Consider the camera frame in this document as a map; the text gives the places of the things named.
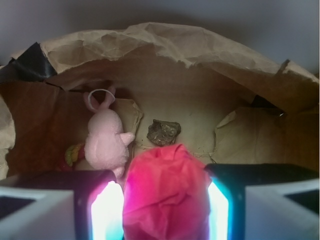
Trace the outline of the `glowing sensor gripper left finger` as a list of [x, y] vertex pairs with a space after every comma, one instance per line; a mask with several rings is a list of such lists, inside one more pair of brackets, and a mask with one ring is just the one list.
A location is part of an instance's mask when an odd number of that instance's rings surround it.
[[0, 237], [122, 240], [123, 205], [110, 170], [17, 174], [0, 182]]

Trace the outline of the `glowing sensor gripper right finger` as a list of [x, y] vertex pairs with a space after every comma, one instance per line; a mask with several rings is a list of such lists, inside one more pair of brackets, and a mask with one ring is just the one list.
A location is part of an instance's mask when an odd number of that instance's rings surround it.
[[293, 164], [205, 167], [211, 240], [317, 240], [319, 173]]

